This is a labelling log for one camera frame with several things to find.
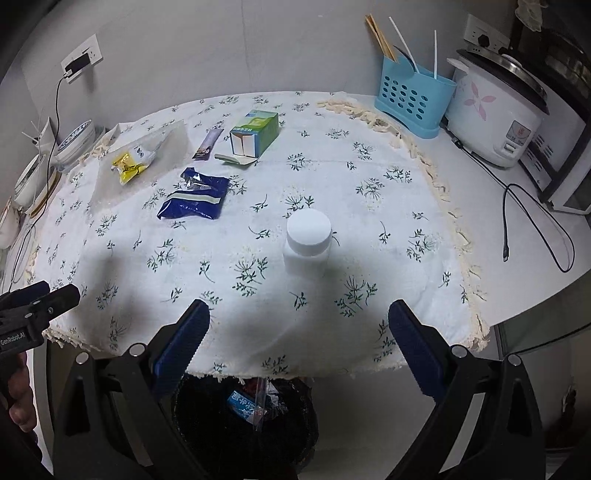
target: yellow snack wrapper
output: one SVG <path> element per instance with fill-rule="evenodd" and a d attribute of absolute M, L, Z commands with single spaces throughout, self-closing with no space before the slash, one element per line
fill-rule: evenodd
<path fill-rule="evenodd" d="M 119 182 L 125 185 L 136 175 L 142 173 L 150 166 L 154 159 L 155 152 L 145 151 L 141 145 L 137 145 L 132 150 L 124 151 L 113 160 L 111 169 L 119 171 Z"/>

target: blue utensil holder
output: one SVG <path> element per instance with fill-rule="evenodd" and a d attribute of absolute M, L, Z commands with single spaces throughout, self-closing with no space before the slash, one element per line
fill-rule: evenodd
<path fill-rule="evenodd" d="M 375 107 L 402 122 L 421 138 L 435 138 L 452 99 L 456 82 L 433 78 L 433 72 L 418 66 L 418 72 L 402 54 L 398 61 L 384 57 L 382 80 Z"/>

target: power adapter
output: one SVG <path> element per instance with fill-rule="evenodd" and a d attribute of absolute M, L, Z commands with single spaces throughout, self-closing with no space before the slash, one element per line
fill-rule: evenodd
<path fill-rule="evenodd" d="M 87 65 L 90 65 L 90 57 L 87 53 L 85 53 L 84 55 L 79 56 L 77 59 L 72 60 L 68 65 L 66 65 L 66 77 L 75 75 Z"/>

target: black trash bag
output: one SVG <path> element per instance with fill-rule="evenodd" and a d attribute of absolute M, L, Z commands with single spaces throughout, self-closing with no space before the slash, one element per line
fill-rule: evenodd
<path fill-rule="evenodd" d="M 265 421 L 262 432 L 228 406 L 242 392 L 236 378 L 185 374 L 172 399 L 173 423 L 189 449 L 214 478 L 264 478 L 286 468 L 298 472 L 318 441 L 309 387 L 300 379 L 272 380 L 287 411 Z"/>

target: human hand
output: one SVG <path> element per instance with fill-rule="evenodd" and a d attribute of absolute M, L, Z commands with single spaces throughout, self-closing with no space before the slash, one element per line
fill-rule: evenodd
<path fill-rule="evenodd" d="M 8 380 L 8 393 L 14 399 L 10 418 L 23 432 L 30 432 L 37 426 L 37 412 L 33 404 L 33 390 L 30 386 L 27 353 L 19 353 L 20 368 Z"/>

